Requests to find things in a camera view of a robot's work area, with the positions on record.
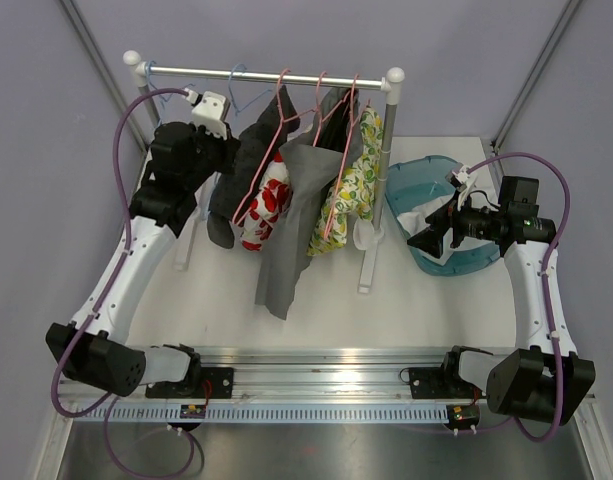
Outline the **blue wire hanger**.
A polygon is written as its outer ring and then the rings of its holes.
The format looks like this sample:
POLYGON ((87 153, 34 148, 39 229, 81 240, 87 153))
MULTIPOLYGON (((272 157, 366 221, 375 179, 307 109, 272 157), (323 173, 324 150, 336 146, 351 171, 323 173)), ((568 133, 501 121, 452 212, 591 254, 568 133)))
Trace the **blue wire hanger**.
MULTIPOLYGON (((154 60, 147 61, 146 65, 145 65, 145 73, 146 73, 147 86, 151 90, 159 90, 159 87, 153 81, 153 74, 152 74, 152 68, 154 66, 156 66, 156 65, 157 65, 157 63, 154 60)), ((194 90, 195 87, 196 87, 195 83, 188 83, 188 84, 183 85, 183 86, 177 86, 177 89, 180 89, 180 90, 192 89, 192 90, 194 90)), ((168 93, 168 94, 159 94, 159 95, 157 95, 154 98, 155 111, 156 111, 156 113, 158 115, 158 120, 155 123, 156 127, 159 127, 163 123, 163 121, 165 120, 166 106, 170 102, 172 97, 173 97, 173 94, 172 93, 168 93)))
MULTIPOLYGON (((235 72, 245 73, 247 71, 247 66, 240 62, 235 64, 229 74, 229 79, 227 82, 227 93, 229 95, 232 116, 230 117, 230 125, 233 130, 239 129, 239 124, 241 121, 238 119, 243 112, 253 105, 255 102, 263 99, 266 95, 271 93, 271 89, 268 87, 257 87, 255 92, 252 92, 250 87, 244 88, 244 93, 239 93, 237 89, 234 87, 236 82, 233 80, 233 75, 235 72)), ((220 179, 221 174, 215 173, 208 182, 207 186, 204 186, 202 189, 201 196, 201 206, 203 208, 202 213, 200 214, 200 220, 202 222, 206 222, 209 216, 209 204, 212 193, 215 190, 215 187, 220 179)))

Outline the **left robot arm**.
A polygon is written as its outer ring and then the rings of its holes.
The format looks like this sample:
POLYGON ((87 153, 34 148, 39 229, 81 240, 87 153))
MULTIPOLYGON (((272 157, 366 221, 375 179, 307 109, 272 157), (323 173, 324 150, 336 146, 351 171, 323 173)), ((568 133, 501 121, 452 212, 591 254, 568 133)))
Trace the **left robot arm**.
POLYGON ((131 323, 162 258, 197 208, 196 192, 216 172, 229 173, 239 142, 223 120, 158 127, 128 223, 89 300, 46 343, 58 363, 52 383, 78 381, 126 397, 138 386, 167 382, 181 397, 199 392, 201 360, 193 349, 127 346, 131 323))

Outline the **dark grey dotted skirt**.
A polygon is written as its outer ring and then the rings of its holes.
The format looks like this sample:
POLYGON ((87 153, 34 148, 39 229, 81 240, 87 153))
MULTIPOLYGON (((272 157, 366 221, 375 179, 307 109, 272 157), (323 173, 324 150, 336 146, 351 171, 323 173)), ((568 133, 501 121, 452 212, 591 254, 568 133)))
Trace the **dark grey dotted skirt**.
MULTIPOLYGON (((210 199, 206 225, 209 239, 219 247, 232 249, 234 246, 232 216, 248 191, 251 179, 277 129, 278 122, 277 100, 274 96, 257 120, 241 132, 239 137, 241 146, 235 157, 235 172, 220 176, 210 199)), ((267 160, 287 141, 288 135, 299 127, 300 119, 283 126, 267 160)))

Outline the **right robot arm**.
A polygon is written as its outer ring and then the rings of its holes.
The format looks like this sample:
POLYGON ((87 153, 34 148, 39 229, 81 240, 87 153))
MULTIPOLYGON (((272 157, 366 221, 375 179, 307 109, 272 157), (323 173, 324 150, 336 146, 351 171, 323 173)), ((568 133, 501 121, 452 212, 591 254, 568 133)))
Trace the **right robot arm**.
POLYGON ((442 389, 462 396, 471 388, 483 393, 489 410, 516 424, 548 424, 532 441, 551 438, 580 405, 596 378, 592 361, 579 357, 566 327, 557 280, 561 224, 538 215, 539 182, 504 177, 499 203, 476 207, 475 183, 468 174, 448 176, 455 192, 425 219, 426 228, 408 243, 433 257, 466 238, 498 246, 509 274, 516 319, 516 346, 503 359, 485 350, 455 346, 440 366, 442 389))

